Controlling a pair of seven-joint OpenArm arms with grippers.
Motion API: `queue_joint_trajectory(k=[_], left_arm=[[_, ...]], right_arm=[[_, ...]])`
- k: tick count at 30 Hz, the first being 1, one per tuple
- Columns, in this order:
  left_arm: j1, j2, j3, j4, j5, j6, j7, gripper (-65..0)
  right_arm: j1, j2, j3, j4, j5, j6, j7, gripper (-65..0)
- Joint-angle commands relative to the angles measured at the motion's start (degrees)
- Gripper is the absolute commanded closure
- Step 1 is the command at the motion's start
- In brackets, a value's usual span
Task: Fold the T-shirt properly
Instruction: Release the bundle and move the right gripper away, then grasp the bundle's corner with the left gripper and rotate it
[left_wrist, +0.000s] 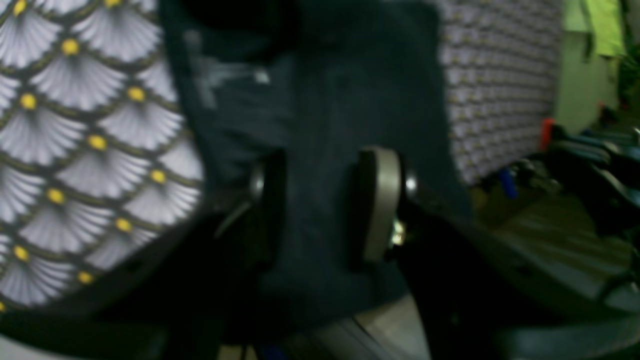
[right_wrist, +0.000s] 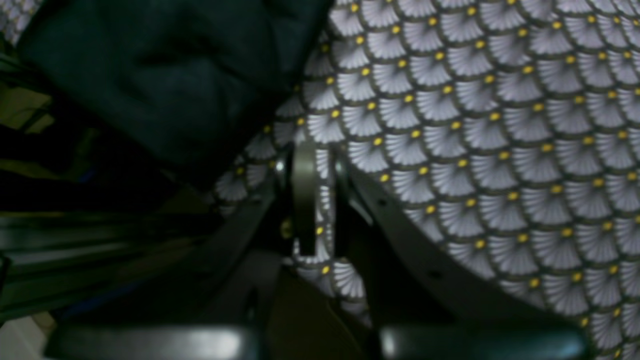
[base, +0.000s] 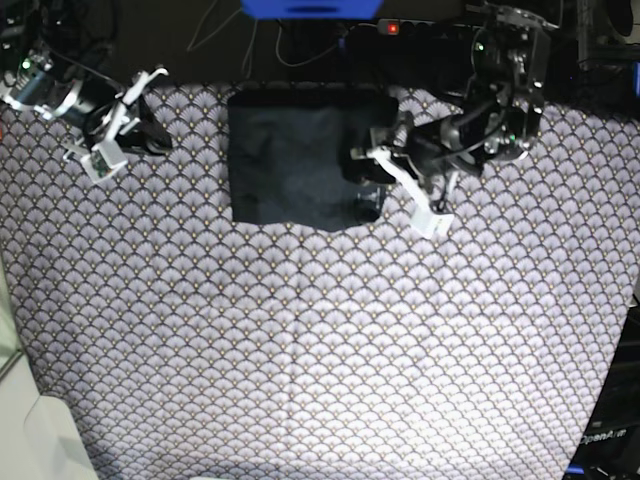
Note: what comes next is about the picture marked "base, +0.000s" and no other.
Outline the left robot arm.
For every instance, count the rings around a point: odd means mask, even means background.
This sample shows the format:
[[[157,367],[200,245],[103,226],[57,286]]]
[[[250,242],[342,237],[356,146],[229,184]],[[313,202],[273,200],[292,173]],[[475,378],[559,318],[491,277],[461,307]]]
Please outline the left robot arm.
[[[515,1],[488,1],[471,41],[471,75],[461,111],[398,130],[374,127],[367,144],[350,151],[346,176],[362,185],[403,184],[423,209],[442,217],[460,175],[479,178],[487,162],[513,161],[538,135],[553,24]]]

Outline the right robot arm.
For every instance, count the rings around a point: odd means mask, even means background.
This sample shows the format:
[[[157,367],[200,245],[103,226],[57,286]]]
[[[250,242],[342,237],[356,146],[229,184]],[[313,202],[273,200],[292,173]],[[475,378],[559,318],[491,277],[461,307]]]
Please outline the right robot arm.
[[[172,140],[144,93],[168,71],[137,73],[123,85],[55,50],[36,35],[1,42],[1,101],[17,111],[64,121],[80,131],[77,145],[96,151],[101,143],[124,153],[162,155]]]

